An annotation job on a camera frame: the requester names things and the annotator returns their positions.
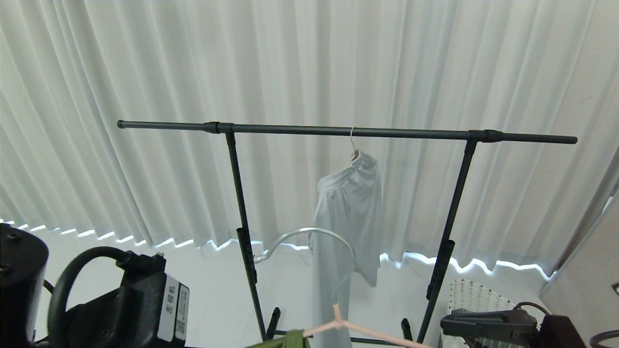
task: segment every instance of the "clothes rack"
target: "clothes rack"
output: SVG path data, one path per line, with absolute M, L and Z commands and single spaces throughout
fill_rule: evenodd
M 146 129 L 176 129 L 187 131 L 205 131 L 213 134 L 225 134 L 228 151 L 230 153 L 230 163 L 232 165 L 232 175 L 236 189 L 236 200 L 241 216 L 241 227 L 236 230 L 241 248 L 241 255 L 245 264 L 245 273 L 249 283 L 251 298 L 254 303 L 254 311 L 258 320 L 258 328 L 263 341 L 272 339 L 274 335 L 286 334 L 286 331 L 277 330 L 277 323 L 280 317 L 279 308 L 275 308 L 272 313 L 271 321 L 268 328 L 264 326 L 262 310 L 260 308 L 260 299 L 256 284 L 258 275 L 254 265 L 253 251 L 251 248 L 251 238 L 249 235 L 249 223 L 247 221 L 247 211 L 245 208 L 245 197 L 243 196 L 243 185 L 241 182 L 241 172 L 238 165 L 238 157 L 236 154 L 235 133 L 262 133 L 262 134 L 310 134 L 322 136 L 358 136 L 358 137 L 393 137 L 393 138 L 409 138 L 409 139 L 448 139 L 448 140 L 464 140 L 466 146 L 464 156 L 460 166 L 460 172 L 456 181 L 456 187 L 449 206 L 449 212 L 445 221 L 445 228 L 441 243 L 436 255 L 434 270 L 428 284 L 426 299 L 428 305 L 423 316 L 422 325 L 419 329 L 417 342 L 423 343 L 425 334 L 428 330 L 428 325 L 436 306 L 436 300 L 441 290 L 441 285 L 449 266 L 451 253 L 453 252 L 455 242 L 449 239 L 451 229 L 453 228 L 456 219 L 456 212 L 462 197 L 462 190 L 466 182 L 467 174 L 475 148 L 479 142 L 500 142 L 500 141 L 517 141 L 517 142 L 542 142 L 555 144 L 575 144 L 578 139 L 573 136 L 552 136 L 542 134 L 518 134 L 518 133 L 503 133 L 491 129 L 486 130 L 470 130 L 470 131 L 440 131 L 440 130 L 425 130 L 425 129 L 389 129 L 389 128 L 358 128 L 358 127 L 324 127 L 324 126 L 282 126 L 282 125 L 267 125 L 267 124 L 235 124 L 224 122 L 206 122 L 206 123 L 173 123 L 173 122 L 141 122 L 141 121 L 122 121 L 117 123 L 119 128 L 146 128 Z M 401 322 L 402 334 L 406 339 L 412 339 L 410 325 L 405 318 Z M 359 337 L 351 337 L 353 342 L 363 342 L 372 344 L 391 343 L 376 340 L 365 339 Z

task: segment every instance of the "curtain fold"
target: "curtain fold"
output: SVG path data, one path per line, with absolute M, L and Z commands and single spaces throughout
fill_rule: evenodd
M 118 119 L 577 136 L 479 144 L 452 232 L 461 265 L 550 273 L 619 148 L 617 2 L 0 2 L 0 30 L 0 217 L 31 227 L 236 237 L 224 137 Z M 267 248 L 312 224 L 316 183 L 352 150 L 346 137 L 236 140 Z M 432 257 L 464 142 L 353 141 L 380 164 L 384 252 Z

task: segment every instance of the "pleated curtain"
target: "pleated curtain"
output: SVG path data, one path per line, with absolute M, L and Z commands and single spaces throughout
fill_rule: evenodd
M 0 217 L 30 227 L 236 237 L 223 135 L 117 120 L 577 136 L 479 144 L 452 233 L 460 265 L 550 273 L 619 147 L 616 1 L 3 1 L 0 29 Z M 316 184 L 352 140 L 380 165 L 382 250 L 436 253 L 465 142 L 236 140 L 267 248 L 313 223 Z

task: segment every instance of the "green clothing on hanger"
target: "green clothing on hanger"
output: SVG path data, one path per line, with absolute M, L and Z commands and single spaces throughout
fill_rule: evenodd
M 286 337 L 280 339 L 272 339 L 249 346 L 247 348 L 311 348 L 310 342 L 303 337 L 303 330 L 288 331 Z

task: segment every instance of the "white woven basket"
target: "white woven basket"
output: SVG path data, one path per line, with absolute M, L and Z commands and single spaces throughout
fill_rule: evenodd
M 450 286 L 449 308 L 447 314 L 453 310 L 463 308 L 471 312 L 510 310 L 516 306 L 507 298 L 483 285 L 461 279 L 454 281 Z M 441 332 L 444 348 L 468 348 L 461 337 L 447 336 Z M 516 348 L 515 344 L 499 342 L 490 339 L 480 339 L 479 342 L 488 348 Z

